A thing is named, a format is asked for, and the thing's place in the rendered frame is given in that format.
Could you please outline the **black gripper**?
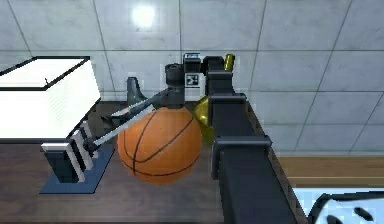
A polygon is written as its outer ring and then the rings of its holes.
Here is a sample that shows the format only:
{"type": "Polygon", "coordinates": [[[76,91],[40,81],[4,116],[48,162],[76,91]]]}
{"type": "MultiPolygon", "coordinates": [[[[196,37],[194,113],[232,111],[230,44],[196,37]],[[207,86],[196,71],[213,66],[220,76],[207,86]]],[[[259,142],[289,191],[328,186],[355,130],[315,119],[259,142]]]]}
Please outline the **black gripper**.
{"type": "Polygon", "coordinates": [[[173,63],[165,66],[166,84],[165,89],[110,116],[102,116],[101,120],[108,125],[107,131],[100,137],[87,138],[83,146],[89,152],[95,152],[98,148],[117,136],[120,132],[137,123],[145,115],[155,110],[155,104],[159,104],[167,94],[167,107],[180,109],[185,104],[185,73],[182,64],[173,63]]]}

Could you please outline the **gold statue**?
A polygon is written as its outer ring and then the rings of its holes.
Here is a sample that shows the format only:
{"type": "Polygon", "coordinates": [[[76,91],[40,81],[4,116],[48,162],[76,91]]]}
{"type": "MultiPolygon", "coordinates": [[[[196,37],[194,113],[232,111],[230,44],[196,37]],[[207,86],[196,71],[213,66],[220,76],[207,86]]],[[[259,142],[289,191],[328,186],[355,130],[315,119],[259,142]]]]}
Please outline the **gold statue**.
{"type": "MultiPolygon", "coordinates": [[[[233,71],[235,56],[227,54],[223,62],[223,68],[226,71],[233,71]]],[[[193,115],[198,120],[203,141],[211,145],[214,140],[214,130],[208,125],[208,97],[202,97],[193,107],[193,115]]]]}

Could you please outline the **orange basketball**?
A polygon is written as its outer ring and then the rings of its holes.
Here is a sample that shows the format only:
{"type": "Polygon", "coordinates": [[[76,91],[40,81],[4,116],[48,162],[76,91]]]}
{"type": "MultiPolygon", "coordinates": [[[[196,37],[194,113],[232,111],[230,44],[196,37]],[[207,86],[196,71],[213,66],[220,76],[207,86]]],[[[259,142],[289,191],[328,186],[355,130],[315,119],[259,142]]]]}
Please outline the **orange basketball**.
{"type": "Polygon", "coordinates": [[[156,185],[188,175],[201,148],[199,122],[185,107],[153,110],[117,137],[118,155],[128,172],[156,185]]]}

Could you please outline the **black and white striped block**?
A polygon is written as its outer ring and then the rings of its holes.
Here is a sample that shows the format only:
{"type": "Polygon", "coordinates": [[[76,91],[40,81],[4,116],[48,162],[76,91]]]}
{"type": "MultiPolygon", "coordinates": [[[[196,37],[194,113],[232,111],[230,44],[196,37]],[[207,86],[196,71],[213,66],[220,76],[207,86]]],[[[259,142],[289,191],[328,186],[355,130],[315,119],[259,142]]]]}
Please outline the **black and white striped block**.
{"type": "Polygon", "coordinates": [[[41,145],[42,152],[59,183],[85,181],[85,172],[94,167],[93,160],[98,157],[97,152],[92,152],[85,146],[85,141],[91,137],[89,124],[83,121],[67,142],[41,145]]]}

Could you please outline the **white box with black edges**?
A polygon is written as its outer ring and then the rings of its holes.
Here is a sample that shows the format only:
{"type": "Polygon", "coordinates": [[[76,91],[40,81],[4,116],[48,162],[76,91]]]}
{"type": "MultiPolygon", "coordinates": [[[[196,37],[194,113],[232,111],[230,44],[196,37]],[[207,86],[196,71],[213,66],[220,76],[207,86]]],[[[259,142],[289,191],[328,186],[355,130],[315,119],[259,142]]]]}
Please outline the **white box with black edges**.
{"type": "Polygon", "coordinates": [[[0,144],[61,142],[101,100],[88,56],[35,56],[0,72],[0,144]]]}

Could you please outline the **dark brown wooden table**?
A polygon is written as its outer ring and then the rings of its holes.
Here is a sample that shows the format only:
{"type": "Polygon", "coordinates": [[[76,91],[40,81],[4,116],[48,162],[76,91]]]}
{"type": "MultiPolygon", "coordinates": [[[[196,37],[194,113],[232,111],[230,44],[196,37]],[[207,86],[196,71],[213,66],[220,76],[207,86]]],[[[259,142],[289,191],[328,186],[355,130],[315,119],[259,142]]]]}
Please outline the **dark brown wooden table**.
{"type": "Polygon", "coordinates": [[[51,167],[38,144],[0,144],[0,223],[223,221],[217,182],[210,176],[211,147],[185,178],[157,186],[128,174],[114,155],[93,194],[42,194],[51,167]]]}

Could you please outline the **white black spotted cushion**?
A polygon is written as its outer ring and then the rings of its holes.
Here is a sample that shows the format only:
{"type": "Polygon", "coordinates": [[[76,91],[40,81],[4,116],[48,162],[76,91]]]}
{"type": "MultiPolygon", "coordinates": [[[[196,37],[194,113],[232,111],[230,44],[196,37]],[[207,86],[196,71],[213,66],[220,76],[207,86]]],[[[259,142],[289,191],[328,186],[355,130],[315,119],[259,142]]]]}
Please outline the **white black spotted cushion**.
{"type": "Polygon", "coordinates": [[[308,224],[384,224],[384,191],[321,194],[308,224]]]}

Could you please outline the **blue flat base plate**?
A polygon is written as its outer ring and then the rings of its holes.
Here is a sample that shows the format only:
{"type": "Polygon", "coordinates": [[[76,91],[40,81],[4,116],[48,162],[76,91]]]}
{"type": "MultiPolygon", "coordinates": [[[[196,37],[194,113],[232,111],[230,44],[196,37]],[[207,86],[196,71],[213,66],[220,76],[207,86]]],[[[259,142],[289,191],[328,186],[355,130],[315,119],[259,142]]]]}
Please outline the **blue flat base plate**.
{"type": "Polygon", "coordinates": [[[48,153],[48,161],[53,174],[40,190],[40,194],[93,194],[114,153],[111,145],[103,145],[98,150],[99,156],[93,158],[94,167],[84,170],[83,182],[80,182],[75,170],[70,168],[69,157],[61,151],[48,153]]]}

